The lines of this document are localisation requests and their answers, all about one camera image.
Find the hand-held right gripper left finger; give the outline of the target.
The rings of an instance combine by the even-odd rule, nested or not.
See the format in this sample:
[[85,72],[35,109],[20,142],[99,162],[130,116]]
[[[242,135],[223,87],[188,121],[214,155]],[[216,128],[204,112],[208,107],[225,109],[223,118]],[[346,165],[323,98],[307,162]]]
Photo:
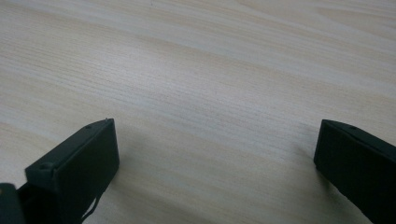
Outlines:
[[82,224],[120,166],[115,121],[88,124],[25,169],[27,224]]

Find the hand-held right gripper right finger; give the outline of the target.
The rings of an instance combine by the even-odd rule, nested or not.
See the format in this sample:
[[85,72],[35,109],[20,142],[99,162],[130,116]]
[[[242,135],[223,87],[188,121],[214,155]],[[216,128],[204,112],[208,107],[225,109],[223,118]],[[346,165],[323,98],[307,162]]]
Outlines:
[[396,147],[355,126],[325,119],[316,168],[374,224],[396,224]]

